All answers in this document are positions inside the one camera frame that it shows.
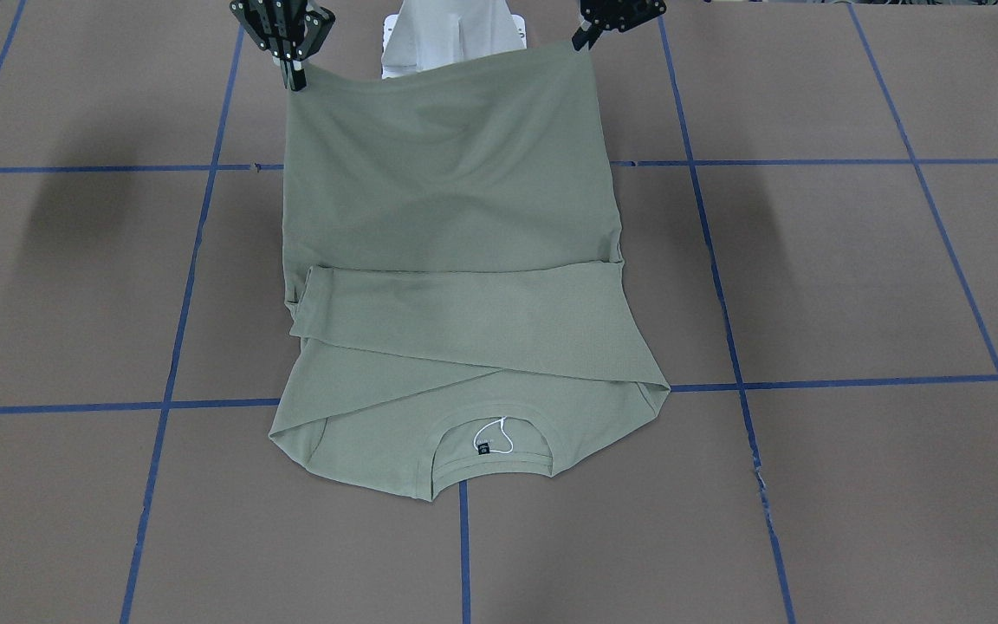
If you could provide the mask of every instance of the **green t-shirt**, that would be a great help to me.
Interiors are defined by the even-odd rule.
[[[669,386],[622,291],[591,58],[563,41],[381,82],[308,69],[284,167],[302,351],[270,437],[309,471],[433,498],[558,474]]]

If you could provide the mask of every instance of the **white string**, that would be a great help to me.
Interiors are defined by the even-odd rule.
[[[507,435],[507,429],[506,429],[507,416],[502,416],[502,418],[495,419],[495,421],[489,422],[488,424],[486,424],[486,426],[480,427],[480,431],[476,431],[476,437],[472,438],[472,447],[474,447],[474,449],[476,449],[476,450],[479,450],[480,446],[479,446],[478,442],[479,442],[479,439],[480,439],[480,434],[482,434],[483,430],[486,430],[487,427],[493,426],[495,423],[499,423],[499,432],[502,433],[503,437],[507,439],[508,443],[510,443],[510,449],[507,450],[507,451],[489,451],[489,452],[490,453],[501,453],[503,455],[506,455],[507,453],[514,453],[514,451],[515,451],[515,441],[513,439],[511,439],[509,435]]]

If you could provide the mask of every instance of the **white object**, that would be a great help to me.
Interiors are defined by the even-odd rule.
[[[506,0],[404,0],[384,21],[383,76],[524,48],[526,23],[510,15]]]

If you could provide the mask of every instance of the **metal object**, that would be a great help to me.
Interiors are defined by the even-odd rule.
[[[262,50],[280,60],[284,84],[306,87],[302,61],[316,55],[337,17],[308,0],[233,0],[230,12]]]
[[[585,27],[572,36],[572,47],[590,50],[603,31],[626,32],[663,15],[664,0],[580,0]]]

